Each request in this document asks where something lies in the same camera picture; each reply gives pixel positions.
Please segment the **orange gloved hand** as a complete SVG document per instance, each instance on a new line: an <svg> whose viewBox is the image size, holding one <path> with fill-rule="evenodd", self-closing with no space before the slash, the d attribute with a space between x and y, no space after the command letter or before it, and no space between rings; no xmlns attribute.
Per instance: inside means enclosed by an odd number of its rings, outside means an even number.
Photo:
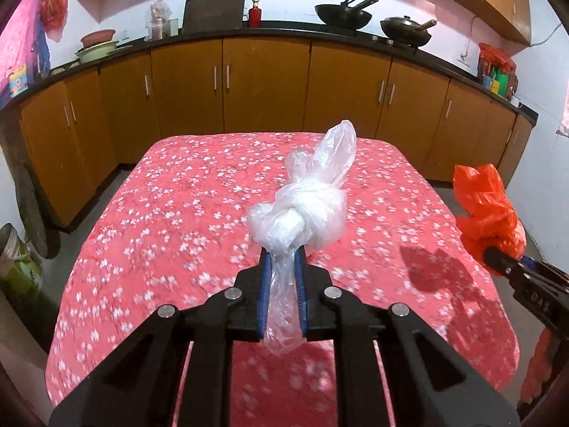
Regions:
<svg viewBox="0 0 569 427"><path fill-rule="evenodd" d="M523 403L529 404L542 394L546 382L552 376L555 352L557 352L557 340L549 329L544 329L539 336L521 387L520 396Z"/></svg>

